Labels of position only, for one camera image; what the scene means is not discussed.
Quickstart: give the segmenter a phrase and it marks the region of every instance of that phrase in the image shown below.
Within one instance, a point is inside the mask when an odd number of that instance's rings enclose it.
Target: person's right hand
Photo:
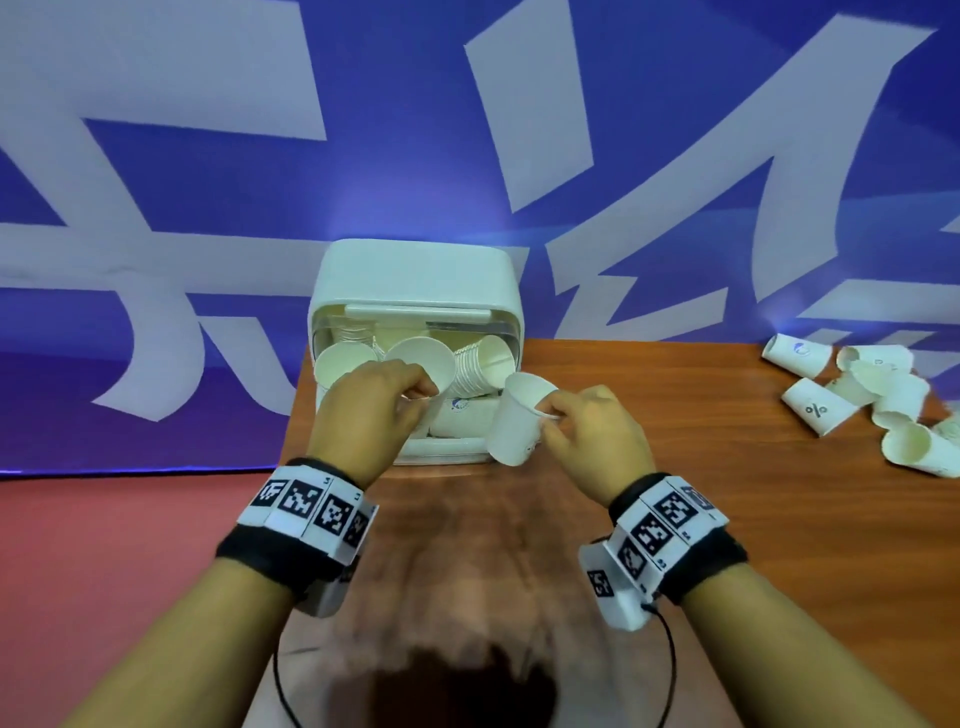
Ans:
[[[564,415],[566,435],[551,420],[542,420],[542,440],[585,496],[609,507],[628,485],[657,471],[643,427],[604,385],[580,394],[558,389],[538,409]]]

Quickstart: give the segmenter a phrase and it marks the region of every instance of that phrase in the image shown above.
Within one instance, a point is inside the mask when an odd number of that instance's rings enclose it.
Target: cable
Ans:
[[[297,716],[294,713],[294,709],[290,707],[290,703],[287,702],[287,696],[283,694],[283,686],[280,685],[280,668],[277,664],[279,659],[280,644],[277,643],[274,648],[274,685],[276,686],[276,696],[280,698],[280,705],[283,706],[283,710],[286,711],[287,717],[290,718],[290,722],[294,724],[294,728],[303,728],[300,721],[297,720]]]
[[[663,631],[666,632],[666,640],[670,645],[670,688],[666,693],[666,705],[663,706],[663,713],[660,716],[660,721],[657,723],[657,728],[663,728],[663,726],[666,725],[666,720],[670,715],[670,709],[673,707],[673,693],[677,689],[677,647],[673,644],[673,635],[670,633],[670,625],[666,623],[666,619],[663,618],[660,610],[658,610],[653,604],[644,604],[643,610],[657,616],[657,619],[660,620],[660,624],[663,625]]]

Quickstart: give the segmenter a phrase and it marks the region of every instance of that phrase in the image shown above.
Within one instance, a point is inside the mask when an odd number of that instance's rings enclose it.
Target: wooden table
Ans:
[[[532,340],[523,368],[610,385],[659,466],[730,516],[760,571],[930,719],[955,720],[960,483],[887,464],[866,412],[816,438],[779,400],[796,378],[758,347]],[[305,367],[284,457],[302,454],[313,400]],[[944,416],[936,402],[924,414]],[[600,619],[576,552],[610,522],[546,452],[516,469],[394,468],[370,495],[383,508],[343,609],[295,615],[281,643],[304,725],[655,724],[662,631]],[[670,724],[738,725],[682,613],[663,612],[679,651]],[[492,644],[509,668],[480,669]],[[261,691],[248,725],[285,724]],[[463,715],[478,710],[494,717]]]

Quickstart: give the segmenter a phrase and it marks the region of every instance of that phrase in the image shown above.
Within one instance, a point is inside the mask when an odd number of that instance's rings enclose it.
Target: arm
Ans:
[[[413,399],[401,400],[401,394]],[[420,366],[365,364],[327,392],[306,454],[366,490],[420,422],[426,402],[416,399],[435,394]],[[299,539],[265,528],[242,526],[233,533],[255,535],[258,557],[279,558],[297,571],[326,559]],[[298,580],[307,577],[305,588],[318,575],[299,573]],[[215,559],[63,728],[239,726],[297,601],[296,589],[238,561]]]
[[[555,392],[540,405],[543,442],[574,484],[604,507],[654,473],[642,427],[607,387]],[[763,728],[926,726],[843,645],[746,564],[693,586],[680,604],[733,706]]]
[[[746,564],[702,582],[681,606],[747,725],[928,725]]]

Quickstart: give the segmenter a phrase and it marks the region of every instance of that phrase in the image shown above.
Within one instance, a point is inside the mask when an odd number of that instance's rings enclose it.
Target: white storage box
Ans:
[[[453,243],[349,238],[324,255],[307,317],[310,354],[335,341],[376,349],[429,335],[456,351],[482,336],[500,336],[519,369],[523,309],[510,257],[501,250]],[[398,465],[489,460],[483,438],[407,441]]]

